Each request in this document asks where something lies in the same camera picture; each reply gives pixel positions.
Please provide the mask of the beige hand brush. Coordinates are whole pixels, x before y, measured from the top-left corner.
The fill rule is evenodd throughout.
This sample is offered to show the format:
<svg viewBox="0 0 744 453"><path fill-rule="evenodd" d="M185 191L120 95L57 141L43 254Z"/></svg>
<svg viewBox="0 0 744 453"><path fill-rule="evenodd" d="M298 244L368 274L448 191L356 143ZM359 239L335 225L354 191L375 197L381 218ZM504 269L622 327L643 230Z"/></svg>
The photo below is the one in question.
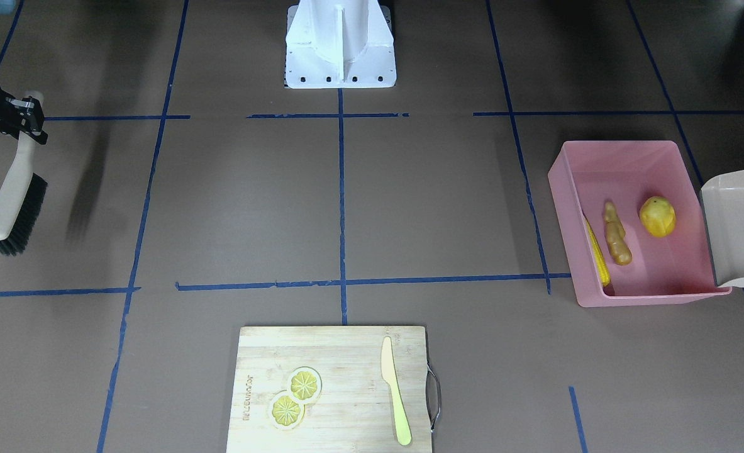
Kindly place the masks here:
<svg viewBox="0 0 744 453"><path fill-rule="evenodd" d="M26 250L33 227L40 215L48 183L33 172L33 156L39 144L47 141L42 131L44 95L38 90L26 92L24 100L15 101L21 107L18 125L18 147L13 162L0 188L0 253L15 256Z"/></svg>

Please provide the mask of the brown toy ginger root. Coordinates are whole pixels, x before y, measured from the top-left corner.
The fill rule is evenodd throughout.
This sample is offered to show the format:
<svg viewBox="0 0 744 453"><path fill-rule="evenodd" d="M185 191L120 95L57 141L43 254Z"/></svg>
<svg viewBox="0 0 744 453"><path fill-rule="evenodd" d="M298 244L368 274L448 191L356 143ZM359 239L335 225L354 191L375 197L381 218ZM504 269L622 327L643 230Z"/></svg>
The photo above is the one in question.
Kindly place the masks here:
<svg viewBox="0 0 744 453"><path fill-rule="evenodd" d="M630 264L633 261L633 256L626 244L626 232L619 215L617 215L617 209L613 201L605 201L602 220L604 220L605 240L611 258L617 265Z"/></svg>

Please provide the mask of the yellow toy corn cob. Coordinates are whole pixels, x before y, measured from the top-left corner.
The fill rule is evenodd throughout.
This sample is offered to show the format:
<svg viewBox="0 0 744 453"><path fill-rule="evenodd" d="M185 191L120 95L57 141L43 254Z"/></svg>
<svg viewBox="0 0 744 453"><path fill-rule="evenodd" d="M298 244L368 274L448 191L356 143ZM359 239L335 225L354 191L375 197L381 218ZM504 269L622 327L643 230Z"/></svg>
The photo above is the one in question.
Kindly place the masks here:
<svg viewBox="0 0 744 453"><path fill-rule="evenodd" d="M587 227L587 232L589 235L589 241L591 245L591 252L593 253L593 256L595 258L595 265L596 270L599 276L599 280L601 281L601 286L603 288L610 287L611 285L611 273L608 269L608 265L606 264L605 258L604 258L604 252L602 252L601 244L599 244L595 230L592 228L591 223L587 217L584 217L584 221Z"/></svg>

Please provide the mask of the yellow toy pepper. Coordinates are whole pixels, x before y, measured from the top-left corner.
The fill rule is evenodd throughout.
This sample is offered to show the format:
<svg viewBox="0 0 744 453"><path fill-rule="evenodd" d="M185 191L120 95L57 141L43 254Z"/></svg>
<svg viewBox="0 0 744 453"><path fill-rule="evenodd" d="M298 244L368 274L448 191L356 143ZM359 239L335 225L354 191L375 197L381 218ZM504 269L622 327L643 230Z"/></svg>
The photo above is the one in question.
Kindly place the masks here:
<svg viewBox="0 0 744 453"><path fill-rule="evenodd" d="M677 223L674 207L667 198L659 196L648 198L639 209L638 217L646 232L657 238L670 235Z"/></svg>

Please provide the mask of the beige plastic dustpan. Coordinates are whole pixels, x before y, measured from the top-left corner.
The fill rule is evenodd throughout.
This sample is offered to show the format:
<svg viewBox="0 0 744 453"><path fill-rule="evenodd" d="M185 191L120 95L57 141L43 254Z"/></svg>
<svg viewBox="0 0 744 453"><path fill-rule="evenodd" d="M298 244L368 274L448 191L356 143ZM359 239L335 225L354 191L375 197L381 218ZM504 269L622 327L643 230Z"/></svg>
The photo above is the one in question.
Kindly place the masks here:
<svg viewBox="0 0 744 453"><path fill-rule="evenodd" d="M744 170L712 177L700 195L716 285L744 288Z"/></svg>

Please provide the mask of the pink plastic bin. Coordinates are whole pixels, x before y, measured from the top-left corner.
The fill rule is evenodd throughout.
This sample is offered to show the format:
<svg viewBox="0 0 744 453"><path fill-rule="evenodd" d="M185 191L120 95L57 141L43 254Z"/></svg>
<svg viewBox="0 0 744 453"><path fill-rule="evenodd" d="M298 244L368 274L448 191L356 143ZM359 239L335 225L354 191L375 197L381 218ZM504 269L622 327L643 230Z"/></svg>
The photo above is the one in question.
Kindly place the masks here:
<svg viewBox="0 0 744 453"><path fill-rule="evenodd" d="M567 141L548 178L579 306L671 305L731 293L714 281L701 204L676 143ZM653 196L667 198L676 212L676 227L664 238L648 234L638 217ZM608 252L605 201L613 201L625 228L628 265ZM584 217L601 244L610 287L601 286Z"/></svg>

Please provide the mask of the lemon slice far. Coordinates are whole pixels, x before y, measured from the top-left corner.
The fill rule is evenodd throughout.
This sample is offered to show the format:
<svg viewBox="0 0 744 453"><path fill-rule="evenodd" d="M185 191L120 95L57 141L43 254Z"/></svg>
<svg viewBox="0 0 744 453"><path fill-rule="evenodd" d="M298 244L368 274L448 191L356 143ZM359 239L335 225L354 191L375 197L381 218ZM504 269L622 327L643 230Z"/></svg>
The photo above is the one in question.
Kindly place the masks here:
<svg viewBox="0 0 744 453"><path fill-rule="evenodd" d="M297 403L314 404L323 390L322 377L313 367L298 367L289 374L287 390L291 399Z"/></svg>

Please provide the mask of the lemon slice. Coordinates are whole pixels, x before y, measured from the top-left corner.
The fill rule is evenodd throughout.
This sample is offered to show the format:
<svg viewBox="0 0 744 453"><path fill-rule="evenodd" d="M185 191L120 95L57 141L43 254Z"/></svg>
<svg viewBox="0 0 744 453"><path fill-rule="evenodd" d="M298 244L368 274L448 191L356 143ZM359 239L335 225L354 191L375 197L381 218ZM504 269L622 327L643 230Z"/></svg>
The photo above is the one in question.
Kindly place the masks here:
<svg viewBox="0 0 744 453"><path fill-rule="evenodd" d="M269 402L269 422L279 430L293 430L306 414L306 405L294 398L289 391L277 393Z"/></svg>
<svg viewBox="0 0 744 453"><path fill-rule="evenodd" d="M322 377L313 367L298 367L289 374L287 390L291 399L297 403L314 404L323 390Z"/></svg>

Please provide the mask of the lemon slice near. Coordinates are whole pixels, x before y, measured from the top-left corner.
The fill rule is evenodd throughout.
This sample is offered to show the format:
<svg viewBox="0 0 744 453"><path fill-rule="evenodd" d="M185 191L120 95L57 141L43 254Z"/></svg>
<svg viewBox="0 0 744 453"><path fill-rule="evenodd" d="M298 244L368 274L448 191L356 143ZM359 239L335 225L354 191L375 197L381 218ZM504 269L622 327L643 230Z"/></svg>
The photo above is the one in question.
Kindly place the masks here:
<svg viewBox="0 0 744 453"><path fill-rule="evenodd" d="M289 391L277 393L269 402L269 422L279 430L293 430L306 414L306 405L294 398Z"/></svg>

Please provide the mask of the wooden cutting board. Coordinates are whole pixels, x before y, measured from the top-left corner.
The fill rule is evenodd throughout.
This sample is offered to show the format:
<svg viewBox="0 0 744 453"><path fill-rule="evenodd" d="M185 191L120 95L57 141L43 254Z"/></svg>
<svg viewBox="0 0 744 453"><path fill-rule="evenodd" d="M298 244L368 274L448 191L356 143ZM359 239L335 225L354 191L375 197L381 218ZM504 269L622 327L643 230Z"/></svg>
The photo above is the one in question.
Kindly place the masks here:
<svg viewBox="0 0 744 453"><path fill-rule="evenodd" d="M380 369L383 338L394 360L412 442L399 445L389 385ZM301 424L269 422L271 399L298 367L317 370L322 393ZM427 335L421 326L243 327L236 352L228 452L431 452Z"/></svg>

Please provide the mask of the yellow plastic knife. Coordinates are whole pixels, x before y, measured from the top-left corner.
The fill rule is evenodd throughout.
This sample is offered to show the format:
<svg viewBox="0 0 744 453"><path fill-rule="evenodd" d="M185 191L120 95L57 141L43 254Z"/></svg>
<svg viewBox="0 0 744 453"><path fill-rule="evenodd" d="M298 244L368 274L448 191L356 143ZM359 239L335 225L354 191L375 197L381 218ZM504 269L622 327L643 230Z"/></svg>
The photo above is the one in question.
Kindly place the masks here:
<svg viewBox="0 0 744 453"><path fill-rule="evenodd" d="M389 393L392 404L392 415L394 415L394 431L399 445L410 445L412 433L406 410L404 410L403 396L399 387L394 360L394 345L389 336L383 338L380 351L381 376L389 385Z"/></svg>

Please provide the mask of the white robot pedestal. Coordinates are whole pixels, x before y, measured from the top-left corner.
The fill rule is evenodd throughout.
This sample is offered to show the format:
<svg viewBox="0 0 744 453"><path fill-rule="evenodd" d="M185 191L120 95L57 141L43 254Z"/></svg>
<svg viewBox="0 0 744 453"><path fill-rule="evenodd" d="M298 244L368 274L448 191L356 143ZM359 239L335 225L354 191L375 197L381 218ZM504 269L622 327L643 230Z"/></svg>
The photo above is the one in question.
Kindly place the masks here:
<svg viewBox="0 0 744 453"><path fill-rule="evenodd" d="M289 89L395 86L392 1L300 1L287 10Z"/></svg>

